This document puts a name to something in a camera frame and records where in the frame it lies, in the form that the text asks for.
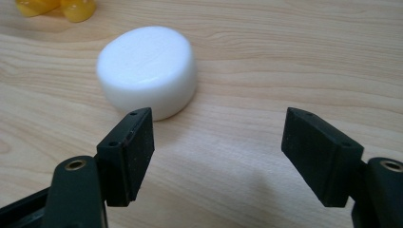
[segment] white cylindrical object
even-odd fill
[[[192,47],[176,30],[131,30],[100,53],[98,79],[108,100],[126,112],[151,107],[154,121],[168,118],[191,100],[196,90]]]

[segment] yellow plastic toy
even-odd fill
[[[21,14],[32,17],[61,7],[70,22],[82,22],[94,14],[94,0],[15,0]]]

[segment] screw hole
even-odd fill
[[[350,146],[352,146],[350,143],[348,143],[348,142],[342,142],[341,143],[341,145],[343,145],[343,146],[347,146],[347,147],[350,147]]]
[[[110,142],[109,143],[109,146],[116,146],[116,145],[118,145],[119,143],[118,142]]]
[[[403,165],[394,162],[394,161],[381,161],[380,164],[383,165],[383,167],[394,171],[396,173],[403,173]]]
[[[77,170],[77,169],[81,169],[84,166],[86,166],[86,161],[85,160],[76,160],[76,161],[72,161],[72,162],[68,163],[65,166],[65,169],[68,170],[68,171],[74,171],[74,170]]]

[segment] wooden table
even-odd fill
[[[288,106],[316,113],[403,161],[400,0],[99,0],[83,23],[59,9],[24,18],[0,2],[0,206],[49,186],[67,158],[93,156],[124,116],[104,97],[101,49],[144,26],[192,43],[198,89],[154,123],[138,200],[110,227],[352,227],[324,208],[280,150]]]

